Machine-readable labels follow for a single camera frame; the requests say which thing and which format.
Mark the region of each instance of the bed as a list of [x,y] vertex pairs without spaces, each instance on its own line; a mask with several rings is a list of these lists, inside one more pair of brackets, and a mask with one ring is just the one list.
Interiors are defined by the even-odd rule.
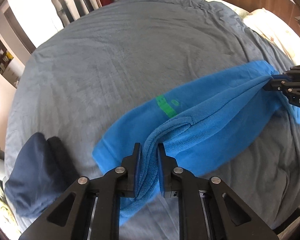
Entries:
[[[132,108],[226,68],[295,63],[220,2],[120,0],[76,20],[26,65],[11,108],[5,169],[35,132],[58,136],[79,173],[101,176],[91,152]],[[204,177],[223,179],[271,228],[300,204],[300,126],[277,111],[241,154]],[[31,220],[17,217],[25,230]],[[120,228],[121,239],[177,239],[178,203],[157,196]]]

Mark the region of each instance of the screw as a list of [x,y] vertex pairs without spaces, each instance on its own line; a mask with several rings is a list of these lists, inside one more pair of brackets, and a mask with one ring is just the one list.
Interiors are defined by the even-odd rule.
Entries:
[[125,170],[126,169],[124,167],[121,167],[121,166],[115,168],[116,173],[123,173]]
[[219,177],[212,177],[211,182],[213,184],[219,184],[221,182],[221,179]]
[[180,173],[183,173],[183,168],[181,168],[181,167],[175,167],[175,168],[173,169],[173,171],[174,171],[174,173],[180,174]]
[[83,185],[86,184],[88,182],[88,179],[86,177],[81,177],[78,179],[78,183]]

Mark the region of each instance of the pillow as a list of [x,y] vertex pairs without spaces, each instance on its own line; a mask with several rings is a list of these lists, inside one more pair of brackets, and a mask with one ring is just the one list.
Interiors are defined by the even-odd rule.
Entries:
[[266,9],[257,9],[242,22],[281,49],[295,65],[300,65],[300,37],[279,17]]
[[207,1],[207,2],[213,2],[213,1],[215,1],[215,2],[221,2],[224,5],[228,6],[231,10],[233,10],[237,15],[239,15],[239,17],[241,19],[243,19],[244,17],[246,17],[249,14],[248,11],[246,11],[246,10],[240,8],[240,7],[237,7],[237,6],[235,6],[235,5],[231,4],[231,3],[225,2],[223,0],[205,0],[205,1]]

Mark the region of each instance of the navy blue cloth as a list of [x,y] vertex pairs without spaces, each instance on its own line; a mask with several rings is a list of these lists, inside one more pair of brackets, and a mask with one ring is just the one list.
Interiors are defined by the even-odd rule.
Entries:
[[179,86],[117,120],[92,155],[106,173],[131,155],[135,142],[143,146],[138,194],[122,198],[120,224],[159,192],[158,143],[179,166],[201,176],[247,148],[280,107],[300,124],[300,108],[282,93],[262,89],[274,74],[265,61],[230,68]]
[[37,218],[70,184],[44,135],[35,133],[19,152],[4,191],[18,215]]

